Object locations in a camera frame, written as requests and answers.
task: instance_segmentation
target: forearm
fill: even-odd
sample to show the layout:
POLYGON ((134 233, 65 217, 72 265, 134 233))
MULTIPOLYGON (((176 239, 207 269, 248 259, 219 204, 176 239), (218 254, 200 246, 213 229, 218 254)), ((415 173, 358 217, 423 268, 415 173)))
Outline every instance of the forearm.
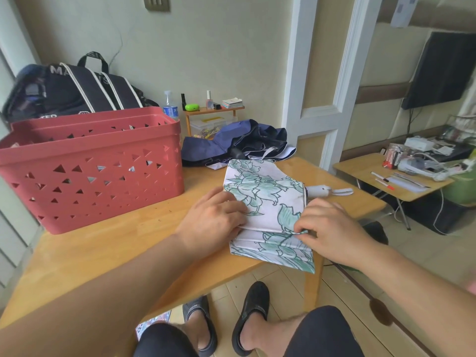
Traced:
POLYGON ((448 356, 476 350, 476 297, 387 246, 375 246, 360 266, 448 356))
POLYGON ((0 355, 113 356, 192 262, 170 236, 1 330, 0 355))

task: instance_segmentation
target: black slipper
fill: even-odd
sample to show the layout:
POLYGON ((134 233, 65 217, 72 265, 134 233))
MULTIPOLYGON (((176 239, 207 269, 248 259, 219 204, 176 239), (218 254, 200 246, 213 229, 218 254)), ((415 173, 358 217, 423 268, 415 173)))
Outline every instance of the black slipper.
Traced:
POLYGON ((207 296, 198 297, 197 299, 188 302, 182 306, 183 319, 185 320, 185 322, 188 321, 190 315, 197 309, 201 310, 203 315, 205 316, 205 320, 207 321, 208 325, 208 330, 210 331, 210 342, 208 343, 208 346, 204 349, 199 349, 199 357, 210 357, 217 350, 218 336, 217 331, 215 330, 215 326, 213 326, 213 322, 210 317, 210 306, 208 304, 207 296))
POLYGON ((269 310, 269 290, 266 287, 266 284, 263 282, 254 282, 253 285, 249 288, 248 293, 246 294, 245 303, 243 303, 243 309, 241 310, 241 315, 238 318, 238 322, 235 325, 233 334, 231 335, 231 344, 236 354, 239 356, 247 356, 252 351, 247 351, 241 346, 239 336, 243 330, 245 322, 248 320, 248 317, 254 313, 258 312, 263 315, 265 321, 268 320, 268 310, 269 310))

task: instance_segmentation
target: red plastic basket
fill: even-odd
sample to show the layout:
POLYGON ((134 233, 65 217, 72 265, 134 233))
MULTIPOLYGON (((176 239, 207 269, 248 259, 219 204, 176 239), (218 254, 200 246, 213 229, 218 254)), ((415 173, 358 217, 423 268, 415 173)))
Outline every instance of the red plastic basket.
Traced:
POLYGON ((184 191, 180 124, 159 107, 33 119, 0 141, 0 175, 52 234, 184 191))

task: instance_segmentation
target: nail polish bottle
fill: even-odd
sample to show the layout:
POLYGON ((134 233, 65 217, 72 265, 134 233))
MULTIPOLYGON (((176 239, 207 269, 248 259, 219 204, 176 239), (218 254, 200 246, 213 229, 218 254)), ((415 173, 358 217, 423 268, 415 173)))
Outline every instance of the nail polish bottle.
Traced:
POLYGON ((207 90, 207 109, 213 110, 213 100, 211 99, 211 91, 207 90))

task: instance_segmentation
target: black backpack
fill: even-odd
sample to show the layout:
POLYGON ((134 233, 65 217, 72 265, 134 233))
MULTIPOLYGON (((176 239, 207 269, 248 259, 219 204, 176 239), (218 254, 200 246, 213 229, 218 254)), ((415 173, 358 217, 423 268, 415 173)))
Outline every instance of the black backpack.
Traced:
POLYGON ((92 51, 77 66, 25 66, 16 77, 2 113, 12 123, 149 106, 158 104, 146 99, 125 77, 109 74, 107 62, 100 53, 92 51), (101 73, 86 67, 87 57, 101 60, 101 73))

